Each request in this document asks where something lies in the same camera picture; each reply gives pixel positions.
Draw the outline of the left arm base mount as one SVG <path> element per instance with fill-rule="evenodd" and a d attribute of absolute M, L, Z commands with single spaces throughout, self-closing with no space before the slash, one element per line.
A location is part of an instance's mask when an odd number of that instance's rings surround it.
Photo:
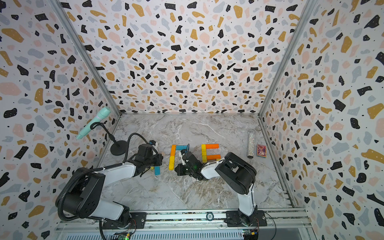
<path fill-rule="evenodd" d="M 143 229 L 146 223 L 147 213 L 146 212 L 129 212 L 122 213 L 117 220 L 106 219 L 103 223 L 103 230 L 138 230 Z"/>

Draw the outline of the orange block diagonal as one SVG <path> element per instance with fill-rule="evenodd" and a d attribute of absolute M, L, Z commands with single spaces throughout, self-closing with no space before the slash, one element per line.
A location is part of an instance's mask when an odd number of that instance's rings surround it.
<path fill-rule="evenodd" d="M 213 160 L 217 161 L 217 160 L 220 160 L 220 159 L 221 159 L 221 155 L 208 155 L 207 156 L 207 160 L 208 161 L 213 161 Z"/>

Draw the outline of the orange block vertical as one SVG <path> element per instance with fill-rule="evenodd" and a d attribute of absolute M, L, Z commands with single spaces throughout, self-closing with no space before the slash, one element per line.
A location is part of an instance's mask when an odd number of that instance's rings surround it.
<path fill-rule="evenodd" d="M 175 157 L 176 155 L 176 145 L 172 145 L 172 148 L 171 148 L 171 157 Z"/>

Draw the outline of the teal block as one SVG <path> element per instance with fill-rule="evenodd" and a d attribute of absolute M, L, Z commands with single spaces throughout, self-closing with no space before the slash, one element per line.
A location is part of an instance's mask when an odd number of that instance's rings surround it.
<path fill-rule="evenodd" d="M 154 167 L 154 173 L 155 173 L 155 176 L 159 176 L 161 174 L 160 166 Z"/>
<path fill-rule="evenodd" d="M 176 151 L 188 150 L 189 145 L 176 145 Z"/>

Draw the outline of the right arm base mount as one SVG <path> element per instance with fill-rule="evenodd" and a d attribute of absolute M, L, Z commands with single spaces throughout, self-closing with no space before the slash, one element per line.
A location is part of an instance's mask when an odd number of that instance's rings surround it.
<path fill-rule="evenodd" d="M 224 222 L 228 227 L 266 227 L 267 220 L 264 211 L 254 211 L 250 216 L 245 215 L 240 210 L 227 211 Z"/>

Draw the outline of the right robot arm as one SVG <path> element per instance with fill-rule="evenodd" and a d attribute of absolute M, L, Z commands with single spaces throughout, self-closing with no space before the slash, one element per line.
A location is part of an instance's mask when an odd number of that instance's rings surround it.
<path fill-rule="evenodd" d="M 175 167 L 178 176 L 189 176 L 198 181 L 207 181 L 221 177 L 239 199 L 238 213 L 232 224 L 250 227 L 256 224 L 257 205 L 254 201 L 253 187 L 256 181 L 256 169 L 232 152 L 224 158 L 202 163 L 187 150 L 181 151 L 182 163 Z"/>

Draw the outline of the yellow block bottom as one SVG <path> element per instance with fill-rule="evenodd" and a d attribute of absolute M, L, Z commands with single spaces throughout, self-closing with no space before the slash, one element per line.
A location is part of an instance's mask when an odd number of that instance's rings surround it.
<path fill-rule="evenodd" d="M 175 169 L 175 156 L 170 156 L 169 170 L 173 171 L 174 169 Z"/>

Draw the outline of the orange block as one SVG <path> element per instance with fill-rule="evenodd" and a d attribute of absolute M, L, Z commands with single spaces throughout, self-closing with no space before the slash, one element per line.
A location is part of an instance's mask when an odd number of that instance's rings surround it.
<path fill-rule="evenodd" d="M 218 149 L 220 147 L 219 144 L 206 144 L 206 149 Z"/>

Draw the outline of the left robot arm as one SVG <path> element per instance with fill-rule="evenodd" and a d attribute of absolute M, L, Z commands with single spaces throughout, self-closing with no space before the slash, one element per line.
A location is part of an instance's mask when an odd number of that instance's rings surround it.
<path fill-rule="evenodd" d="M 97 169 L 77 169 L 56 200 L 59 218 L 62 221 L 107 219 L 127 225 L 129 207 L 103 200 L 103 188 L 123 179 L 141 177 L 151 167 L 161 166 L 162 160 L 158 143 L 150 141 L 141 144 L 138 152 L 124 163 Z"/>

